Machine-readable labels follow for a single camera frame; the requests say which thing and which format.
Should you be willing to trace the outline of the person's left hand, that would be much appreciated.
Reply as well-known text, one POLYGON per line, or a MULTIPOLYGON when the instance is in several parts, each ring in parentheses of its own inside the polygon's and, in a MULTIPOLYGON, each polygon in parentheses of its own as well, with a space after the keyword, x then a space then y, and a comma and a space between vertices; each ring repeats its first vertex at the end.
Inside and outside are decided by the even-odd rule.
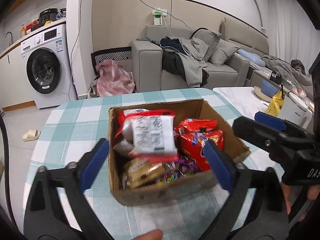
POLYGON ((163 231, 160 229, 155 229, 143 235, 137 236, 132 240, 162 240, 162 238, 163 238, 163 231))

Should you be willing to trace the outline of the person's right hand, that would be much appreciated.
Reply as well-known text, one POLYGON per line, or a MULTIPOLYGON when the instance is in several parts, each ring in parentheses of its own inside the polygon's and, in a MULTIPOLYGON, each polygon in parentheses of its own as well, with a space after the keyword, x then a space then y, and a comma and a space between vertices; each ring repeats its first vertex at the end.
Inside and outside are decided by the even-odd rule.
POLYGON ((307 214, 307 207, 319 195, 319 185, 289 186, 281 182, 289 223, 302 221, 307 214))

